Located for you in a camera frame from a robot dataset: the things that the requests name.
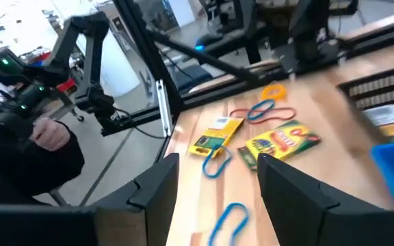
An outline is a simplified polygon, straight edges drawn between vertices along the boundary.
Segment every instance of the black sleeve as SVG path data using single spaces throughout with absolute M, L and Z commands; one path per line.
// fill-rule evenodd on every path
M 81 173 L 85 160 L 77 137 L 68 131 L 70 140 L 59 150 L 50 152 L 32 143 L 17 154 L 18 166 L 10 179 L 25 195 L 49 192 Z
M 33 142 L 21 151 L 18 142 L 10 141 L 0 129 L 1 173 L 28 196 L 50 192 L 77 177 L 84 165 L 84 157 L 77 137 L 69 132 L 70 141 L 55 152 L 45 150 Z

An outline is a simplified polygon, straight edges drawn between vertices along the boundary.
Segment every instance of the rubber band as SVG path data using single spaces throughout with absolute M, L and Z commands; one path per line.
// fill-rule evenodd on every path
M 291 119 L 293 119 L 293 118 L 296 116 L 296 114 L 297 114 L 297 111 L 296 111 L 294 108 L 292 108 L 292 107 L 281 107 L 281 108 L 276 108 L 276 109 L 272 109 L 271 112 L 273 112 L 273 111 L 284 111 L 284 110 L 290 110 L 290 111 L 293 112 L 293 114 L 290 115 L 289 117 L 272 116 L 272 117 L 265 118 L 265 119 L 259 120 L 259 121 L 250 121 L 249 119 L 247 119 L 247 122 L 248 122 L 249 124 L 261 124 L 261 123 L 264 123 L 264 122 L 269 121 L 269 120 L 291 120 Z M 255 110 L 255 111 L 256 111 L 256 112 L 264 112 L 264 110 Z M 233 111 L 231 111 L 231 113 L 229 114 L 229 117 L 233 117 L 233 114 L 235 114 L 235 113 L 237 113 L 237 112 L 249 112 L 249 109 L 236 109 L 236 110 L 233 110 Z
M 214 174 L 208 174 L 207 171 L 206 171 L 206 166 L 207 166 L 209 160 L 211 160 L 213 153 L 214 153 L 216 150 L 218 150 L 219 148 L 221 148 L 221 149 L 223 149 L 224 151 L 226 151 L 227 158 L 226 158 L 226 160 L 224 160 L 222 166 L 217 170 L 216 173 L 214 173 Z M 226 147 L 220 146 L 220 145 L 214 146 L 214 147 L 212 148 L 211 152 L 209 153 L 209 155 L 206 156 L 205 161 L 203 161 L 203 165 L 202 165 L 203 173 L 204 173 L 205 176 L 208 177 L 208 178 L 218 178 L 218 176 L 223 172 L 223 170 L 224 170 L 224 168 L 227 166 L 227 164 L 232 160 L 232 156 L 233 156 L 232 153 L 231 153 Z
M 264 109 L 264 110 L 258 109 L 259 107 L 261 107 L 265 103 L 270 104 L 270 106 L 267 109 Z M 247 120 L 258 120 L 259 118 L 263 117 L 265 115 L 265 113 L 267 113 L 270 109 L 273 109 L 273 108 L 274 108 L 274 100 L 273 99 L 268 99 L 268 100 L 264 100 L 262 102 L 259 102 L 247 112 Z M 260 113 L 258 113 L 255 116 L 252 116 L 252 113 L 254 113 L 254 112 L 260 112 Z
M 285 99 L 287 97 L 287 89 L 285 89 L 284 85 L 269 85 L 264 88 L 261 94 L 261 100 L 273 99 L 280 100 Z
M 244 219 L 239 223 L 239 225 L 235 228 L 235 230 L 233 230 L 233 233 L 231 235 L 231 241 L 230 241 L 229 245 L 230 246 L 234 245 L 235 237 L 245 228 L 245 226 L 247 225 L 248 220 L 249 220 L 249 212 L 248 212 L 246 206 L 244 206 L 244 204 L 241 204 L 239 202 L 234 202 L 234 203 L 229 204 L 227 206 L 226 210 L 222 213 L 222 216 L 220 216 L 220 218 L 218 219 L 217 223 L 215 224 L 214 229 L 212 230 L 211 236 L 209 237 L 208 246 L 213 246 L 213 242 L 215 240 L 215 236 L 217 236 L 217 232 L 220 230 L 220 228 L 223 225 L 224 220 L 227 218 L 227 216 L 232 211 L 232 209 L 234 209 L 234 207 L 241 208 L 244 211 L 244 213 L 246 214 Z

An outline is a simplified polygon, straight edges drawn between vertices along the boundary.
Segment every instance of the red object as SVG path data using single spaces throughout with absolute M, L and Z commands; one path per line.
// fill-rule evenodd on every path
M 64 83 L 61 83 L 60 85 L 57 86 L 57 89 L 61 92 L 66 92 L 67 90 L 69 90 L 70 88 L 75 86 L 75 81 L 73 78 L 69 78 L 69 80 L 67 80 Z
M 285 118 L 280 117 L 280 116 L 273 116 L 273 117 L 268 117 L 264 120 L 259 120 L 259 121 L 250 121 L 250 120 L 246 119 L 246 121 L 249 124 L 261 124 L 261 123 L 264 123 L 269 120 L 291 120 L 296 116 L 296 113 L 297 113 L 297 111 L 292 107 L 281 107 L 281 108 L 277 108 L 277 109 L 270 109 L 269 112 L 282 111 L 282 110 L 290 110 L 293 112 L 293 115 L 290 115 L 289 117 L 285 117 Z M 232 117 L 232 115 L 237 112 L 249 112 L 249 111 L 250 111 L 250 109 L 236 109 L 236 110 L 231 111 L 231 113 L 229 114 L 229 117 Z M 262 113 L 262 112 L 264 112 L 264 110 L 254 110 L 254 112 Z

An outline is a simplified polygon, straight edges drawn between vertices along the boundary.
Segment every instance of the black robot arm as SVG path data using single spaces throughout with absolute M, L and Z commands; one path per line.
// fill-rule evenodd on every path
M 50 73 L 47 80 L 61 83 L 69 75 L 69 58 L 79 34 L 86 37 L 86 57 L 83 67 L 83 79 L 75 92 L 75 104 L 83 111 L 93 113 L 103 129 L 119 128 L 121 119 L 114 118 L 116 111 L 114 99 L 104 95 L 100 85 L 101 53 L 103 41 L 109 31 L 109 20 L 103 12 L 87 16 L 74 16 L 64 23 L 64 29 L 51 55 L 41 67 L 44 74 Z

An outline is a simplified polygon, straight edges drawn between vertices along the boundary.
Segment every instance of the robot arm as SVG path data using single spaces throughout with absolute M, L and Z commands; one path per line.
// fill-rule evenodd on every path
M 43 68 L 58 74 L 59 82 L 69 74 L 69 57 L 79 34 L 86 37 L 86 57 L 83 80 L 75 92 L 75 104 L 83 111 L 94 113 L 103 128 L 110 127 L 110 117 L 115 114 L 114 99 L 106 96 L 100 85 L 101 51 L 103 41 L 109 31 L 109 20 L 103 12 L 88 16 L 74 16 L 64 23 L 64 29 L 51 55 L 44 61 Z
M 69 59 L 79 34 L 86 37 L 86 58 L 83 79 L 75 92 L 75 104 L 83 111 L 93 113 L 103 129 L 119 131 L 124 120 L 115 117 L 114 99 L 106 96 L 100 86 L 101 51 L 103 40 L 109 31 L 109 21 L 103 12 L 87 16 L 74 16 L 64 23 L 64 30 L 41 67 L 27 66 L 10 50 L 0 52 L 0 82 L 6 86 L 22 81 L 27 88 L 0 107 L 0 123 L 19 137 L 27 139 L 32 122 L 43 108 L 47 98 L 66 99 L 55 89 L 69 77 Z

